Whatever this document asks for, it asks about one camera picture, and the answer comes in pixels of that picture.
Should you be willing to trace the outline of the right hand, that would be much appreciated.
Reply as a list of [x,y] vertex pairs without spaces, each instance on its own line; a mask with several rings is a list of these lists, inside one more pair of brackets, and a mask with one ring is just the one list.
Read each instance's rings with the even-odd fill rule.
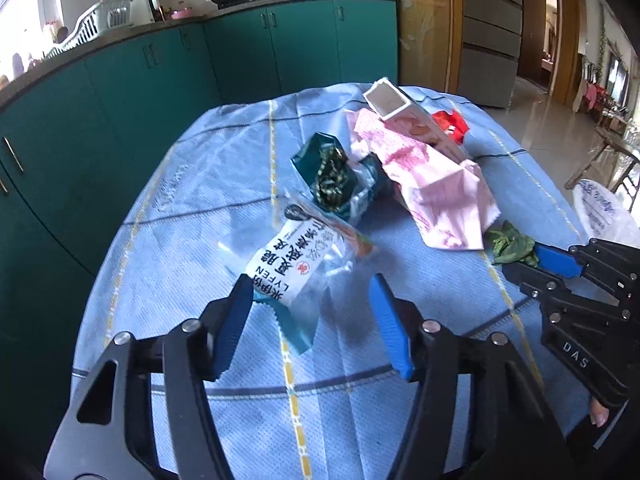
[[592,398],[589,408],[589,416],[593,426],[603,427],[608,421],[610,410],[603,406],[597,399]]

